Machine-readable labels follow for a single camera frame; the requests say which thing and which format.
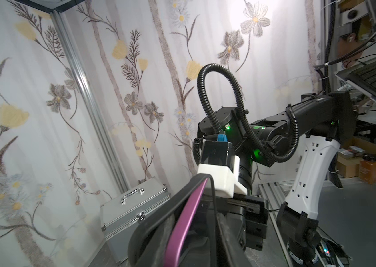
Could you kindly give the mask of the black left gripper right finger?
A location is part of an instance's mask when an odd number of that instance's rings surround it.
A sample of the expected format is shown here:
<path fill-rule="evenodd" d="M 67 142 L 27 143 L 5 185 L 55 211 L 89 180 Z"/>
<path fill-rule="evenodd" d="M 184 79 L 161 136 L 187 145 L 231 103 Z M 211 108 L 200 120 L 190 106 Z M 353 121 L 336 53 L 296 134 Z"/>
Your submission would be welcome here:
<path fill-rule="evenodd" d="M 251 264 L 248 258 L 241 249 L 223 214 L 218 213 L 216 224 L 218 267 L 250 267 Z"/>

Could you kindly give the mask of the black phone case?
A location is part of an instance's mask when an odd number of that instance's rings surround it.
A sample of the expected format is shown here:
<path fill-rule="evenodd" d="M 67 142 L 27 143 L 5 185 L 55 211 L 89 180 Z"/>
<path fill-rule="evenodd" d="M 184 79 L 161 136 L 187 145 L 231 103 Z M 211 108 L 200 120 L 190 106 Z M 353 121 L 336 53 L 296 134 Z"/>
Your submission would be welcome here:
<path fill-rule="evenodd" d="M 200 185 L 203 178 L 208 178 L 208 181 L 212 181 L 212 176 L 209 174 L 195 175 L 176 195 L 140 223 L 134 231 L 128 246 L 128 260 L 132 267 L 137 265 L 143 267 L 142 254 L 152 239 L 155 230 L 172 214 L 174 214 L 175 222 L 177 223 L 189 195 L 194 192 L 196 186 Z M 212 200 L 213 203 L 216 203 L 215 194 L 212 194 Z"/>

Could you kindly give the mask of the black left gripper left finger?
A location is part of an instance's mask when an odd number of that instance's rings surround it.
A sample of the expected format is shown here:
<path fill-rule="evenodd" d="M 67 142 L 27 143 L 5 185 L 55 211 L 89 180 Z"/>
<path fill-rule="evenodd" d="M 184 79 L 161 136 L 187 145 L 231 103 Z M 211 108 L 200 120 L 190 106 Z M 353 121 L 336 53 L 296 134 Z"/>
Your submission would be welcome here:
<path fill-rule="evenodd" d="M 142 254 L 142 265 L 144 267 L 164 266 L 166 248 L 175 224 L 175 216 L 172 214 L 155 230 Z"/>

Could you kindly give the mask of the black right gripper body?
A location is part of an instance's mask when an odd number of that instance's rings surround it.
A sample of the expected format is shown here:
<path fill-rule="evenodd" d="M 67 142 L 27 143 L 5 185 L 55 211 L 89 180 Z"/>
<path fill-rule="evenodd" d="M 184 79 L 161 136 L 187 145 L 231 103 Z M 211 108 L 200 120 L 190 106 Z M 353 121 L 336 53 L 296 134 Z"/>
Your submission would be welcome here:
<path fill-rule="evenodd" d="M 261 251 L 267 237 L 269 202 L 258 196 L 235 195 L 233 199 L 217 198 L 216 203 L 240 246 Z"/>

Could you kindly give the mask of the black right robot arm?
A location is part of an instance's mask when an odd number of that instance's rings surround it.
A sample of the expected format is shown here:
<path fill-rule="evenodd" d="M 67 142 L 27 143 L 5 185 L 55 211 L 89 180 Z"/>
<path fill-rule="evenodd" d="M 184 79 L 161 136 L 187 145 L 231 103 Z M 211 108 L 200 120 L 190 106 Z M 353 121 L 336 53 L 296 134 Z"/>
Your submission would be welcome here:
<path fill-rule="evenodd" d="M 208 73 L 217 72 L 231 84 L 236 106 L 214 111 L 205 88 Z M 319 260 L 316 250 L 321 243 L 318 229 L 318 205 L 324 179 L 340 146 L 355 131 L 355 114 L 346 91 L 319 96 L 305 94 L 302 101 L 287 105 L 275 116 L 250 123 L 239 83 L 222 65 L 204 66 L 197 77 L 202 108 L 206 113 L 198 125 L 192 152 L 200 167 L 220 165 L 217 149 L 231 145 L 241 161 L 270 167 L 289 161 L 301 136 L 306 137 L 305 151 L 291 192 L 281 205 L 277 225 L 288 238 L 287 249 L 293 261 L 312 266 Z"/>

